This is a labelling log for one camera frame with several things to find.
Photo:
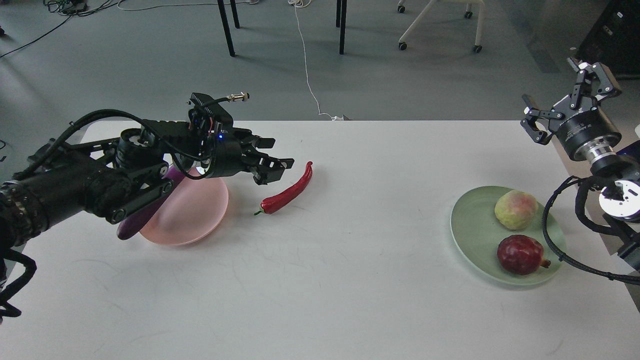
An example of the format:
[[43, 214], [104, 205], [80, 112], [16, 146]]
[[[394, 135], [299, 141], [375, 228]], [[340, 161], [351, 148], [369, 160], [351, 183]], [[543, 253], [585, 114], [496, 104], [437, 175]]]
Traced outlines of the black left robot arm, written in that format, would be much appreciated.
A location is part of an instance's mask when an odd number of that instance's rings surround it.
[[18, 247], [82, 211], [125, 222], [132, 236], [178, 186], [178, 175], [201, 180], [250, 173], [258, 185], [280, 180], [294, 159], [264, 153], [275, 140], [234, 127], [221, 105], [248, 99], [247, 93], [213, 98], [194, 92], [187, 121], [99, 109], [39, 148], [26, 169], [1, 185], [1, 317], [21, 316], [9, 301], [37, 270]]

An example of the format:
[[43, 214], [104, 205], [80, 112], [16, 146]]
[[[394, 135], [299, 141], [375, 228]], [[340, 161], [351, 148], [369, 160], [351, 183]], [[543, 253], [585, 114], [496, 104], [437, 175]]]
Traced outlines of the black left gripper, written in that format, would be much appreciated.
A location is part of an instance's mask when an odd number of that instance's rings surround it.
[[215, 133], [212, 138], [211, 158], [199, 167], [206, 178], [232, 177], [238, 173], [252, 173], [257, 185], [281, 180], [285, 170], [291, 169], [293, 158], [276, 158], [268, 155], [275, 145], [275, 138], [262, 137], [249, 129], [234, 127]]

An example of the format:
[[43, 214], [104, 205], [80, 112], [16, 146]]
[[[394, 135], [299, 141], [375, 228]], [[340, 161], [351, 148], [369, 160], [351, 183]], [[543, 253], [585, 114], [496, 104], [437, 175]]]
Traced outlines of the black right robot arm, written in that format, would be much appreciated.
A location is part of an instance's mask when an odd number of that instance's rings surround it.
[[622, 134], [606, 116], [603, 101], [622, 90], [610, 68], [603, 63], [588, 63], [569, 57], [567, 63], [576, 73], [571, 91], [551, 109], [540, 109], [532, 96], [522, 95], [525, 103], [521, 127], [533, 142], [547, 145], [557, 139], [567, 157], [589, 164], [589, 177], [570, 176], [551, 194], [542, 210], [542, 236], [558, 260], [572, 267], [611, 281], [637, 286], [639, 277], [592, 268], [567, 255], [553, 242], [547, 219], [550, 209], [564, 190], [576, 185], [576, 218], [588, 229], [617, 237], [621, 246], [617, 256], [633, 271], [639, 270], [639, 152], [630, 146], [617, 152]]

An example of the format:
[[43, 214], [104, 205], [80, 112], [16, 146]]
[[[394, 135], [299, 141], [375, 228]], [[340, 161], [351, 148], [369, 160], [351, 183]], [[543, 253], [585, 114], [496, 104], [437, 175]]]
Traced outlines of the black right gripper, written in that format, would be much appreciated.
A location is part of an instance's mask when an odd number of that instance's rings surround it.
[[564, 112], [541, 110], [532, 96], [523, 94], [525, 116], [519, 123], [536, 144], [547, 145], [555, 135], [570, 160], [596, 162], [612, 155], [622, 139], [599, 109], [603, 101], [621, 95], [622, 88], [603, 63], [590, 64], [574, 57], [567, 58], [567, 63], [576, 72], [569, 109], [578, 114], [566, 120]]

